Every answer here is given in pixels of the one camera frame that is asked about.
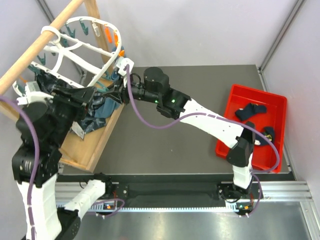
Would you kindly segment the teal blue garment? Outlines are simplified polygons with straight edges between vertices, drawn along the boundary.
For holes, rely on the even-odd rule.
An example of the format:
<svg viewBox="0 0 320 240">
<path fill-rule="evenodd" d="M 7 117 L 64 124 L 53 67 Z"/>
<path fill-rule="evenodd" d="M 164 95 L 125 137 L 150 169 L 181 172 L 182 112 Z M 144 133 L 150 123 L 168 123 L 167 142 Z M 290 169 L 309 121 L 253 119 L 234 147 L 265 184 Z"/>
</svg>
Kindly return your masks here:
<svg viewBox="0 0 320 240">
<path fill-rule="evenodd" d="M 122 46 L 119 55 L 121 57 L 126 57 L 125 49 Z M 112 83 L 115 82 L 119 76 L 116 74 L 115 70 L 112 71 L 112 74 L 109 74 L 107 71 L 102 76 L 102 79 L 109 80 Z M 112 100 L 109 97 L 104 97 L 102 94 L 106 93 L 107 87 L 103 86 L 102 82 L 97 81 L 97 84 L 101 87 L 97 89 L 97 93 L 94 96 L 94 101 L 92 104 L 94 113 L 93 116 L 97 119 L 106 119 L 109 118 L 113 111 L 119 107 L 119 103 Z"/>
</svg>

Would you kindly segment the white round clip hanger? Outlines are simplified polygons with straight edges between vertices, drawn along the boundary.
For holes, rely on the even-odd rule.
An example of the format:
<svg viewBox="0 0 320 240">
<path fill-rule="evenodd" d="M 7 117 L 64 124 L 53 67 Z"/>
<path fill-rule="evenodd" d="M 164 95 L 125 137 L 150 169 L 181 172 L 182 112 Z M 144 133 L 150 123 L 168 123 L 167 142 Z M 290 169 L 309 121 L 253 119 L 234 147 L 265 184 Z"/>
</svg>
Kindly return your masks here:
<svg viewBox="0 0 320 240">
<path fill-rule="evenodd" d="M 109 69 L 109 67 L 112 65 L 114 65 L 113 69 L 118 74 L 118 69 L 116 68 L 116 61 L 120 57 L 120 51 L 121 51 L 121 47 L 122 47 L 122 38 L 121 38 L 121 34 L 120 34 L 119 30 L 117 29 L 117 27 L 109 22 L 103 21 L 98 18 L 90 17 L 90 16 L 73 17 L 73 18 L 68 19 L 66 21 L 66 24 L 70 24 L 73 22 L 80 22 L 81 23 L 82 21 L 91 22 L 93 29 L 94 29 L 94 32 L 96 34 L 99 33 L 98 27 L 103 27 L 106 30 L 108 30 L 108 29 L 113 30 L 114 37 L 112 37 L 111 39 L 115 41 L 116 49 L 112 52 L 108 52 L 106 50 L 103 50 L 102 48 L 93 46 L 93 45 L 86 43 L 86 42 L 83 42 L 77 38 L 71 37 L 71 36 L 64 34 L 64 33 L 61 33 L 57 29 L 55 29 L 54 27 L 47 25 L 42 28 L 41 33 L 43 33 L 44 31 L 52 32 L 56 36 L 56 38 L 53 40 L 50 40 L 49 44 L 48 45 L 46 44 L 42 50 L 44 50 L 46 52 L 53 53 L 53 54 L 57 54 L 56 64 L 53 69 L 49 69 L 49 68 L 45 67 L 42 63 L 40 64 L 40 63 L 32 61 L 27 66 L 27 68 L 30 69 L 31 71 L 33 71 L 34 73 L 38 73 L 40 70 L 43 70 L 44 72 L 52 74 L 55 77 L 57 77 L 58 79 L 61 79 L 61 80 L 65 81 L 66 83 L 70 84 L 71 86 L 78 88 L 78 89 L 83 88 L 83 86 L 80 85 L 79 83 L 63 76 L 62 74 L 58 73 L 58 70 L 60 69 L 64 58 L 68 58 L 72 62 L 76 63 L 77 65 L 79 65 L 83 69 L 85 69 L 88 72 L 93 74 L 93 78 L 90 81 L 90 83 L 88 84 L 89 87 L 94 86 L 98 82 L 98 80 L 103 76 L 103 74 L 105 74 L 107 69 Z M 102 67 L 96 67 L 96 66 L 92 65 L 91 63 L 85 61 L 84 59 L 82 59 L 80 56 L 76 55 L 73 52 L 73 50 L 78 49 L 80 47 L 84 47 L 84 48 L 89 49 L 93 52 L 99 53 L 104 57 L 108 57 L 108 61 Z M 127 73 L 125 76 L 119 75 L 121 78 L 123 78 L 125 86 L 127 85 L 128 76 L 130 74 L 128 66 L 127 66 L 126 71 L 127 71 Z"/>
</svg>

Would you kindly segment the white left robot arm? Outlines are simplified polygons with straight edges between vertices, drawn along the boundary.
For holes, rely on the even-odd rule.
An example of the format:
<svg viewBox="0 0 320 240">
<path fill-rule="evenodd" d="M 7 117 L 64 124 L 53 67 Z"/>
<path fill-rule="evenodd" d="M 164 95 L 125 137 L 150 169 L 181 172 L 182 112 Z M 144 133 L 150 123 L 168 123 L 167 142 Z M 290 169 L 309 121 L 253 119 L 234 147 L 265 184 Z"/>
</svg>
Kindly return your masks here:
<svg viewBox="0 0 320 240">
<path fill-rule="evenodd" d="M 56 205 L 60 148 L 72 124 L 85 117 L 95 92 L 93 86 L 58 87 L 20 110 L 16 128 L 22 144 L 12 158 L 12 170 L 23 199 L 28 240 L 74 239 L 96 200 L 113 194 L 111 180 L 95 174 L 69 203 Z"/>
</svg>

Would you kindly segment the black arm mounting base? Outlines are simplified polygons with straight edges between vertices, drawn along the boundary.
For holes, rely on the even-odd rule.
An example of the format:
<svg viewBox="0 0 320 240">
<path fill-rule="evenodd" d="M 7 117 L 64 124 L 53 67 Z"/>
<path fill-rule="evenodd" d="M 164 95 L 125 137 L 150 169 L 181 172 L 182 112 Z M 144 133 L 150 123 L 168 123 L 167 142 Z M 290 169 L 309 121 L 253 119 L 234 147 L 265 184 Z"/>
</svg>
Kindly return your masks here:
<svg viewBox="0 0 320 240">
<path fill-rule="evenodd" d="M 106 192 L 89 208 L 89 214 L 201 212 L 230 204 L 233 212 L 246 216 L 263 198 L 256 175 L 246 189 L 234 185 L 230 174 L 114 174 L 105 179 Z"/>
</svg>

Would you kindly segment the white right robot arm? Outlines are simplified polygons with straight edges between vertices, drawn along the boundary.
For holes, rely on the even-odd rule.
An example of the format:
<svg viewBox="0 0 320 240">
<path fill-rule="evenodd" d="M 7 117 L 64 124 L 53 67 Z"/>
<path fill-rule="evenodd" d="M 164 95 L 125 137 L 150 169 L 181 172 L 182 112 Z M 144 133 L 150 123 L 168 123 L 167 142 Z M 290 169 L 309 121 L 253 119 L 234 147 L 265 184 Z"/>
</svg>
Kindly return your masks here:
<svg viewBox="0 0 320 240">
<path fill-rule="evenodd" d="M 137 82 L 134 81 L 137 74 L 128 72 L 125 67 L 116 74 L 118 78 L 107 87 L 103 93 L 105 97 L 119 104 L 131 104 L 138 118 L 150 128 L 162 130 L 181 122 L 215 137 L 229 148 L 226 160 L 233 171 L 232 185 L 219 189 L 220 197 L 237 201 L 251 193 L 253 123 L 232 122 L 203 107 L 189 95 L 172 88 L 169 76 L 159 67 L 147 68 Z M 141 116 L 136 100 L 156 104 L 156 110 L 173 121 L 161 126 L 152 125 Z"/>
</svg>

